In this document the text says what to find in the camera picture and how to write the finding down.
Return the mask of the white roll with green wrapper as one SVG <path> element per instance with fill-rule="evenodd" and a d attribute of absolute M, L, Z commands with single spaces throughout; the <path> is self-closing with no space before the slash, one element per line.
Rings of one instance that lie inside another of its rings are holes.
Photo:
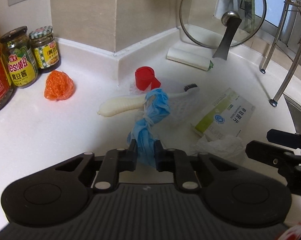
<path fill-rule="evenodd" d="M 177 48 L 169 48 L 166 59 L 204 71 L 209 71 L 213 68 L 213 62 L 210 59 Z"/>

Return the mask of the green white medicine box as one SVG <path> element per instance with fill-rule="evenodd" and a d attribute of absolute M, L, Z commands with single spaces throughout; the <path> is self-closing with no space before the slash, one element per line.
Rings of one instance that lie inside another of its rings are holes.
<path fill-rule="evenodd" d="M 255 106 L 231 88 L 191 120 L 191 128 L 208 141 L 238 137 L 250 120 Z"/>

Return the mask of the orange mesh net ball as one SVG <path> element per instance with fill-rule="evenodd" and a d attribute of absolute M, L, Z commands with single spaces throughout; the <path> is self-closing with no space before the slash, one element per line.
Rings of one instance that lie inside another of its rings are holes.
<path fill-rule="evenodd" d="M 44 97 L 52 101 L 69 99 L 75 92 L 73 80 L 65 73 L 53 70 L 46 79 Z"/>

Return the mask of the checkered lid sauce jar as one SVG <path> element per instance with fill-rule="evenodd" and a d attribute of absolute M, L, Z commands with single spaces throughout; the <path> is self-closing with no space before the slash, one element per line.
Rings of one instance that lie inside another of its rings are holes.
<path fill-rule="evenodd" d="M 38 69 L 42 73 L 51 72 L 60 66 L 61 58 L 51 25 L 32 31 L 29 39 Z"/>

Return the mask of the yellow bean sauce jar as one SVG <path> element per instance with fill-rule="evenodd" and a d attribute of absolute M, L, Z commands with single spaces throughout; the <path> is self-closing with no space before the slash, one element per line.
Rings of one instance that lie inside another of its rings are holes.
<path fill-rule="evenodd" d="M 38 67 L 33 55 L 27 26 L 13 29 L 0 38 L 8 73 L 17 88 L 37 81 Z"/>

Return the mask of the glass pot lid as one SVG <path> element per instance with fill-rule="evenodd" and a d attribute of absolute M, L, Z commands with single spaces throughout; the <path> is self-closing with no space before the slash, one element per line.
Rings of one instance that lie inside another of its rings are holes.
<path fill-rule="evenodd" d="M 238 12 L 234 11 L 234 10 L 229 10 L 223 13 L 223 16 L 221 17 L 221 22 L 223 24 L 223 26 L 226 27 L 225 33 L 223 35 L 223 38 L 221 39 L 221 42 L 219 43 L 218 47 L 214 47 L 214 46 L 209 46 L 207 44 L 204 44 L 202 42 L 199 42 L 198 40 L 196 40 L 193 36 L 191 36 L 191 34 L 187 31 L 184 23 L 183 23 L 183 19 L 182 19 L 182 7 L 183 7 L 183 1 L 180 1 L 180 5 L 179 5 L 179 21 L 180 21 L 180 25 L 182 28 L 182 31 L 184 32 L 184 34 L 196 45 L 199 45 L 200 47 L 204 47 L 204 48 L 208 48 L 208 49 L 216 49 L 213 58 L 219 58 L 219 59 L 223 59 L 223 60 L 227 60 L 228 57 L 228 53 L 230 48 L 239 46 L 243 43 L 245 43 L 246 41 L 248 41 L 250 38 L 252 38 L 257 31 L 259 31 L 259 29 L 261 28 L 265 17 L 266 17 L 266 11 L 267 11 L 267 5 L 266 5 L 266 0 L 262 0 L 263 2 L 263 13 L 262 13 L 262 18 L 259 22 L 259 25 L 257 25 L 254 29 L 254 31 L 247 36 L 246 38 L 244 38 L 242 41 L 237 42 L 236 44 L 232 45 L 232 41 L 233 38 L 240 26 L 240 24 L 242 23 L 242 19 L 240 18 L 240 15 L 238 14 Z"/>

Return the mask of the white foam fruit sleeve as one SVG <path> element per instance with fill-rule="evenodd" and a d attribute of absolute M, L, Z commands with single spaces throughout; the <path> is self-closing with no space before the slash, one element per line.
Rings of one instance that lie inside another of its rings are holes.
<path fill-rule="evenodd" d="M 126 111 L 141 108 L 146 101 L 145 95 L 127 95 L 108 99 L 102 103 L 97 114 L 111 117 Z"/>

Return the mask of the white black bristle brush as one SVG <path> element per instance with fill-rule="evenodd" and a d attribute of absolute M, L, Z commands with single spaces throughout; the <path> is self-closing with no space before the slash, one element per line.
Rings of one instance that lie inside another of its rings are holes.
<path fill-rule="evenodd" d="M 200 88 L 195 84 L 191 83 L 185 85 L 182 92 L 178 93 L 166 93 L 169 99 L 179 99 L 179 98 L 187 98 L 189 96 L 195 95 L 200 91 Z"/>

